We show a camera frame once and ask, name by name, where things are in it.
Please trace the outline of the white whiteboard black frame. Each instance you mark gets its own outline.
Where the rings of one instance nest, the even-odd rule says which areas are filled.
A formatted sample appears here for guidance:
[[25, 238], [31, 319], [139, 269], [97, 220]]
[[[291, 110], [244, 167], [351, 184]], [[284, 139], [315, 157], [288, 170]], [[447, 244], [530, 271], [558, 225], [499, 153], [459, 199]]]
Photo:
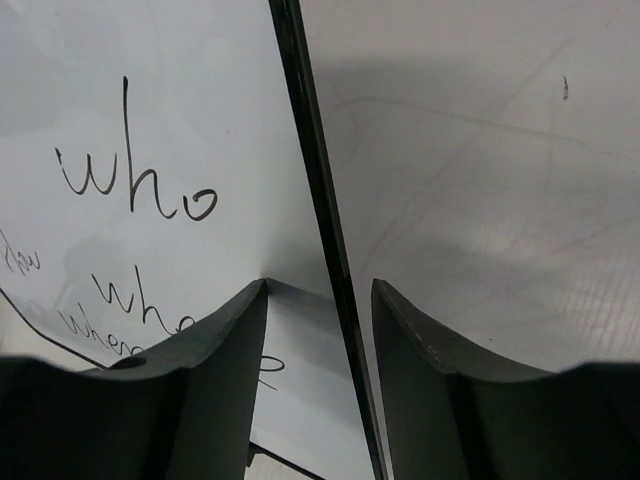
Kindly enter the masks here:
[[251, 441], [384, 475], [296, 1], [5, 1], [1, 292], [99, 367], [269, 288]]

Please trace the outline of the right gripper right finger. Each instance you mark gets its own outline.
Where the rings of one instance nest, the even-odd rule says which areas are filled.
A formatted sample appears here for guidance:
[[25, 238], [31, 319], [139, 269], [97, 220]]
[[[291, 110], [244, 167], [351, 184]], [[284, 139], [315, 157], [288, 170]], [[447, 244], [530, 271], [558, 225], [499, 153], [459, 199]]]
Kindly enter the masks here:
[[498, 355], [375, 280], [371, 311], [398, 479], [635, 479], [639, 367], [558, 373]]

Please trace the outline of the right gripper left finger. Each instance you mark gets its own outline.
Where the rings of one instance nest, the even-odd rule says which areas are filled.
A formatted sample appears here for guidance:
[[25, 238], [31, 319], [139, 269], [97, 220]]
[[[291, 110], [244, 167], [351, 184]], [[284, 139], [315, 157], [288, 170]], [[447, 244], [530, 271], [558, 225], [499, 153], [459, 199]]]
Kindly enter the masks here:
[[5, 479], [240, 479], [268, 292], [256, 280], [215, 312], [112, 367], [1, 361]]

